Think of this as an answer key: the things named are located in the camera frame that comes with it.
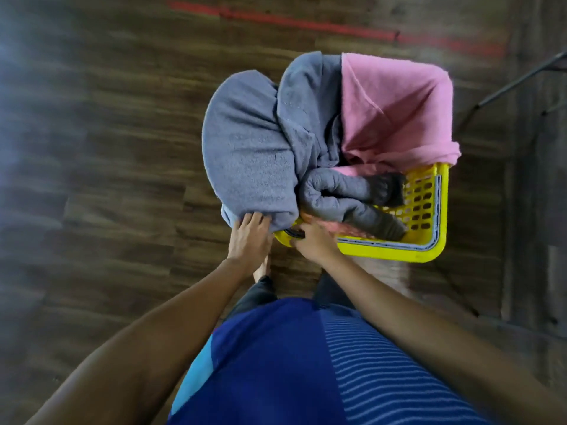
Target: left hand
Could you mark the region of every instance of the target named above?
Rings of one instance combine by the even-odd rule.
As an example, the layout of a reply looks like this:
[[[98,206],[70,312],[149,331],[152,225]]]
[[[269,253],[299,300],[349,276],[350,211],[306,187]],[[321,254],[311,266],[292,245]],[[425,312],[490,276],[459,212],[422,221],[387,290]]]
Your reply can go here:
[[[264,262],[272,247],[273,235],[270,233],[270,216],[262,213],[246,213],[242,221],[232,228],[227,259],[242,266],[244,276],[250,276]]]

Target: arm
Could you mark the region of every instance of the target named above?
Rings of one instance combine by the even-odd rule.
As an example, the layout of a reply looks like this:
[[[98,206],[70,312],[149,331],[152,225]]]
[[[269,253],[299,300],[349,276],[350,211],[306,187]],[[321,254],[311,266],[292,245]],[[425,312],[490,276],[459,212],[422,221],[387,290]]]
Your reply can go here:
[[[238,286],[267,256],[269,225],[260,213],[245,215],[215,271],[91,353],[28,424],[150,423]]]
[[[473,334],[368,274],[318,225],[295,246],[320,264],[364,318],[480,410],[504,423],[565,423],[567,410],[527,370]]]

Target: hand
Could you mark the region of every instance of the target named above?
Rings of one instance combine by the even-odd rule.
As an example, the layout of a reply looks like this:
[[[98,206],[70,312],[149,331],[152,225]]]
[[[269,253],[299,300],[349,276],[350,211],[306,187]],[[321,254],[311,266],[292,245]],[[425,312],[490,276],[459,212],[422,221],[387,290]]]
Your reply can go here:
[[[294,238],[291,241],[291,245],[299,250],[301,255],[309,259],[309,261],[324,267],[329,259],[336,259],[337,257],[343,256],[337,247],[335,238],[321,225],[316,223],[304,223],[299,227],[305,233],[305,238],[302,240]]]
[[[242,221],[232,228],[228,260],[242,268],[243,276],[250,276],[264,262],[272,247],[273,235],[270,233],[270,216],[262,213],[246,213]]]

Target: leg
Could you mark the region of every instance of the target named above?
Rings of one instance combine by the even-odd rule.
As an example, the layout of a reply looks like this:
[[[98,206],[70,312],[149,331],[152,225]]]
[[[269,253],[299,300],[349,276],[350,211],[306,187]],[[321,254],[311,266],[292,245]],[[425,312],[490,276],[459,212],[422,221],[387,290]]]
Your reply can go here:
[[[313,294],[313,301],[319,305],[338,304],[356,310],[354,304],[346,296],[343,289],[337,285],[337,282],[324,270],[321,273],[317,288]]]
[[[238,300],[234,308],[224,319],[225,321],[237,314],[249,312],[258,306],[269,304],[278,299],[269,274],[270,260],[269,257],[266,257],[260,268],[254,272],[254,281],[256,283]]]

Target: forearm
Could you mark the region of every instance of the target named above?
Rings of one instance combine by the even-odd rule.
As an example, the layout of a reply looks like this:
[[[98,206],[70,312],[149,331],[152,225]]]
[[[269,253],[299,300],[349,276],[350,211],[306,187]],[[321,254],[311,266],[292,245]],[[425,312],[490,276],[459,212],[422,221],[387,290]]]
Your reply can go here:
[[[151,421],[202,349],[245,275],[225,260],[95,350],[30,423]]]
[[[379,282],[349,258],[326,260],[367,321],[476,406],[505,423],[562,423],[561,402],[502,352]]]

